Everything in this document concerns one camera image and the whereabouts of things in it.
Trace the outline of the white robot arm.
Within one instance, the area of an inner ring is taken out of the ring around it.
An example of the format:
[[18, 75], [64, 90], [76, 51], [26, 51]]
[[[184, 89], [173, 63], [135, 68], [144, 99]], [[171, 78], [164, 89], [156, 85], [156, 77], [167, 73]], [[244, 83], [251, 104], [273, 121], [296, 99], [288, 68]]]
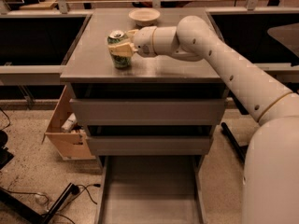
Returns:
[[299, 224], [299, 95], [222, 42], [197, 16], [113, 33], [113, 55], [209, 62], [260, 128], [243, 174], [242, 224]]

